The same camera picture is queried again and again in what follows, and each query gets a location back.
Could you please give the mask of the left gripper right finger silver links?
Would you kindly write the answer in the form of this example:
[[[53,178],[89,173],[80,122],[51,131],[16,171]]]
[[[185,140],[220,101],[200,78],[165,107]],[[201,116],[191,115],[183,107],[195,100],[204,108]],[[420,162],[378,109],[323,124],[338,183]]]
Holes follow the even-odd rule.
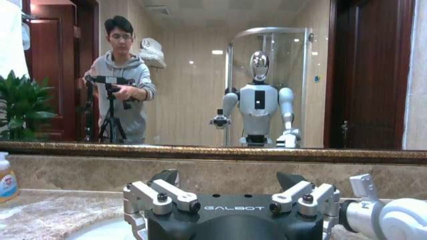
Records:
[[[276,179],[283,189],[271,196],[274,217],[288,215],[287,238],[328,240],[339,223],[340,191],[332,184],[316,186],[303,176],[279,171]]]

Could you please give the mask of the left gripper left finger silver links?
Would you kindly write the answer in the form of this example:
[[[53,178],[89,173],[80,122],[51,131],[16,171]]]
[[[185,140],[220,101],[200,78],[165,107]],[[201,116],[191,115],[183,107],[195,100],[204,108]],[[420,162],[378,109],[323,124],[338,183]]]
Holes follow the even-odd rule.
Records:
[[[196,215],[201,204],[197,195],[180,189],[179,171],[165,169],[156,173],[149,181],[127,183],[123,188],[124,221],[131,225],[135,239],[148,239],[145,211],[159,216],[177,208],[189,215]]]

